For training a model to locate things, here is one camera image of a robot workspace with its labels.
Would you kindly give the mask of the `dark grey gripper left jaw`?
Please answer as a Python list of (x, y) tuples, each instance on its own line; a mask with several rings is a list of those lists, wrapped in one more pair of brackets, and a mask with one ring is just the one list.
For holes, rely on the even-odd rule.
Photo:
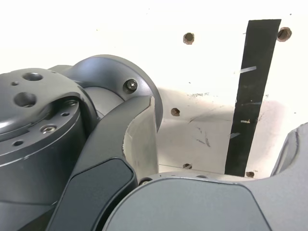
[(48, 224), (50, 231), (101, 230), (139, 181), (158, 173), (154, 97), (131, 98), (91, 133)]

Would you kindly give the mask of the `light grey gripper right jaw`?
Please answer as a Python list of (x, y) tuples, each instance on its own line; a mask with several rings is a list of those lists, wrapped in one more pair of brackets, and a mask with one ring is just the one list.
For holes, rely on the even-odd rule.
[(161, 178), (111, 213), (105, 231), (305, 231), (308, 126), (292, 130), (271, 177), (240, 182)]

